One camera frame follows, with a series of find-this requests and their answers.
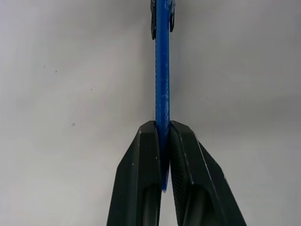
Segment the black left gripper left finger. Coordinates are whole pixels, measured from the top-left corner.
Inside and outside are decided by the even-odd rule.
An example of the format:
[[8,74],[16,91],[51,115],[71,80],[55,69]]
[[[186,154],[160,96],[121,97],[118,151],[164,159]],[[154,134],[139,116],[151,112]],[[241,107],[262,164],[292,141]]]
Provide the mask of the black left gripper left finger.
[[158,226],[161,166],[154,121],[141,125],[121,159],[106,226]]

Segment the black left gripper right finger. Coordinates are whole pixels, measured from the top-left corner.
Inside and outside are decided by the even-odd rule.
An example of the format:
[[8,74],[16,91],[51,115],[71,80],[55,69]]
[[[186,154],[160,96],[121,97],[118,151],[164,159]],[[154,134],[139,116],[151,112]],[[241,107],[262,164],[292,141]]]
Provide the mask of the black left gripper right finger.
[[221,167],[190,127],[172,121],[167,147],[178,226],[247,226]]

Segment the blue box cutter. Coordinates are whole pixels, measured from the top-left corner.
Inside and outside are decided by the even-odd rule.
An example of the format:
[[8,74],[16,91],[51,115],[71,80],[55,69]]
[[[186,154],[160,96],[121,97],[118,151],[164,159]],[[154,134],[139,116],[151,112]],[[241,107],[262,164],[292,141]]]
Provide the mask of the blue box cutter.
[[150,0],[151,36],[155,41],[155,122],[159,140],[163,192],[167,190],[170,123],[169,39],[174,29],[174,0]]

